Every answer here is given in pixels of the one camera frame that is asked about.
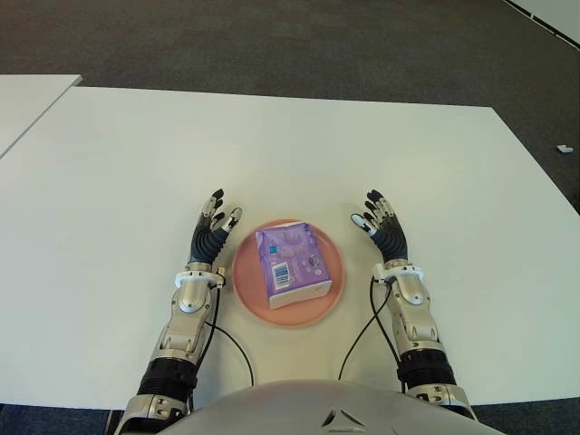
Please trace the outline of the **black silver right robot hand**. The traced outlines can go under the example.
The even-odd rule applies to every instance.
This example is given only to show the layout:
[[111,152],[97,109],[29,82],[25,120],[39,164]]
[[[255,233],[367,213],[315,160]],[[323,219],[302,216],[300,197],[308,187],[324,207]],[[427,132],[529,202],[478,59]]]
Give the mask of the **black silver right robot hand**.
[[366,194],[364,205],[367,210],[351,214],[350,220],[372,240],[384,263],[408,261],[406,236],[389,201],[380,191],[372,189]]

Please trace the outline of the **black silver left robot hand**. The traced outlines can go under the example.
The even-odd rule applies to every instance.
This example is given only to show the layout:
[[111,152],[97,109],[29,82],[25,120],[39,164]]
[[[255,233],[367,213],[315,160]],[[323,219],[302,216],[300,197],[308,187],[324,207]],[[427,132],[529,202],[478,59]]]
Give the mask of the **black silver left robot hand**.
[[242,208],[233,208],[228,214],[218,211],[223,205],[225,193],[216,190],[205,202],[198,216],[190,242],[188,262],[212,265],[233,228],[242,217]]

